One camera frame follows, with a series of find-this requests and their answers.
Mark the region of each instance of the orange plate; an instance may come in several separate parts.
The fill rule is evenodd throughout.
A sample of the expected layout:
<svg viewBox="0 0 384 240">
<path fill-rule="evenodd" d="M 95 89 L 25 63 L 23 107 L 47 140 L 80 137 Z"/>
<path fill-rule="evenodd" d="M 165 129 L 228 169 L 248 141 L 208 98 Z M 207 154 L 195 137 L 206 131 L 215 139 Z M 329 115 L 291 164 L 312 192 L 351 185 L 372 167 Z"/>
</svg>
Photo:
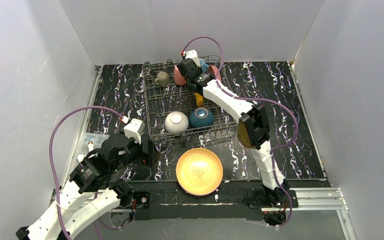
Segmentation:
<svg viewBox="0 0 384 240">
<path fill-rule="evenodd" d="M 223 178 L 223 166 L 212 151 L 194 148 L 179 158 L 176 175 L 177 181 L 186 192 L 203 196 L 219 187 Z"/>
</svg>

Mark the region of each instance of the metal wire rack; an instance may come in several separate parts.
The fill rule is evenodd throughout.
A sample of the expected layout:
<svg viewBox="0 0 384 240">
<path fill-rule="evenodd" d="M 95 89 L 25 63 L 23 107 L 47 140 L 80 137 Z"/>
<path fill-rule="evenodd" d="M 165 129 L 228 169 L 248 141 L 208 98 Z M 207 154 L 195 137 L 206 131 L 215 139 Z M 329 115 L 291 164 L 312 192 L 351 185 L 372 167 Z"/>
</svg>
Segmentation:
<svg viewBox="0 0 384 240">
<path fill-rule="evenodd" d="M 220 66 L 220 57 L 216 55 L 207 55 L 200 57 L 209 65 Z M 181 132 L 167 132 L 164 121 L 171 112 L 178 111 L 189 115 L 191 111 L 197 108 L 195 94 L 189 91 L 186 86 L 175 84 L 173 72 L 177 63 L 181 60 L 168 59 L 167 62 L 149 63 L 146 62 L 142 67 L 143 78 L 145 82 L 145 103 L 148 123 L 148 133 L 154 141 L 173 141 L 180 137 L 181 140 L 187 140 L 190 137 L 199 137 L 200 135 L 210 134 L 221 137 L 223 134 L 230 134 L 231 129 L 237 125 L 233 117 L 214 102 L 204 99 L 202 107 L 207 108 L 214 116 L 214 123 L 211 127 L 189 128 Z M 166 86 L 156 85 L 154 83 L 155 73 L 166 72 L 170 78 Z M 226 76 L 225 68 L 221 70 L 221 78 Z M 223 84 L 230 89 L 227 81 Z"/>
</svg>

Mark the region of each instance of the gray mug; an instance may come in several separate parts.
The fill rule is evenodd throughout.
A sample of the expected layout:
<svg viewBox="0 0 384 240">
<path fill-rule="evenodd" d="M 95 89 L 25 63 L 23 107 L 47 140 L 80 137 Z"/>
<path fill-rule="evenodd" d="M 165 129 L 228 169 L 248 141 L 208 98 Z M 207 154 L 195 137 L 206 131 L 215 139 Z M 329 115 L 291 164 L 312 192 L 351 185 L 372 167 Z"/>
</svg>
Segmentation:
<svg viewBox="0 0 384 240">
<path fill-rule="evenodd" d="M 169 81 L 170 81 L 169 75 L 165 71 L 160 71 L 156 75 L 155 85 L 165 86 L 169 84 Z"/>
</svg>

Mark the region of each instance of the yellow object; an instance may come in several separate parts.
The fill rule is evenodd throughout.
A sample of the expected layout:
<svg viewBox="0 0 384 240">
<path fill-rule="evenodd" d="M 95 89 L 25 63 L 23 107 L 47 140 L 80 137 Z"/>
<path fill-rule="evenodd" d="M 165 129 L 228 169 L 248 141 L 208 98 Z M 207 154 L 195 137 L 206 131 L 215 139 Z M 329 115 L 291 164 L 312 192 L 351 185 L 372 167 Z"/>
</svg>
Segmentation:
<svg viewBox="0 0 384 240">
<path fill-rule="evenodd" d="M 201 94 L 195 92 L 195 100 L 196 100 L 196 105 L 198 107 L 201 107 L 204 103 L 204 97 L 201 96 Z"/>
<path fill-rule="evenodd" d="M 194 148 L 179 158 L 176 176 L 186 192 L 196 196 L 207 195 L 214 192 L 222 182 L 222 162 L 214 152 Z"/>
</svg>

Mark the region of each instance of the black marble table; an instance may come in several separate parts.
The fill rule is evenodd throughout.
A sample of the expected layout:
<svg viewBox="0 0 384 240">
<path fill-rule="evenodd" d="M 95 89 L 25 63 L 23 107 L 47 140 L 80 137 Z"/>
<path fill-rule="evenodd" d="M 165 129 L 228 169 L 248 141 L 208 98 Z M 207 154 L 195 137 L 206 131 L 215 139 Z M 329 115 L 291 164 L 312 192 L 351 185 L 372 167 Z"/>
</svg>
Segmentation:
<svg viewBox="0 0 384 240">
<path fill-rule="evenodd" d="M 227 62 L 223 81 L 241 97 L 267 98 L 287 106 L 298 120 L 299 134 L 295 143 L 274 153 L 280 171 L 288 179 L 324 179 L 307 120 L 297 95 L 287 62 Z M 147 123 L 145 83 L 142 64 L 104 65 L 94 105 L 106 106 L 129 117 Z M 292 119 L 274 105 L 267 105 L 270 123 L 270 144 L 283 145 L 294 135 Z M 87 132 L 114 134 L 123 127 L 108 112 L 93 110 Z M 157 164 L 147 167 L 130 164 L 114 176 L 131 181 L 176 181 L 176 164 L 179 157 L 192 148 L 207 148 L 220 158 L 224 180 L 261 179 L 257 164 L 242 147 L 235 130 L 224 135 L 202 134 L 186 143 L 172 141 L 168 147 L 156 148 L 162 153 Z"/>
</svg>

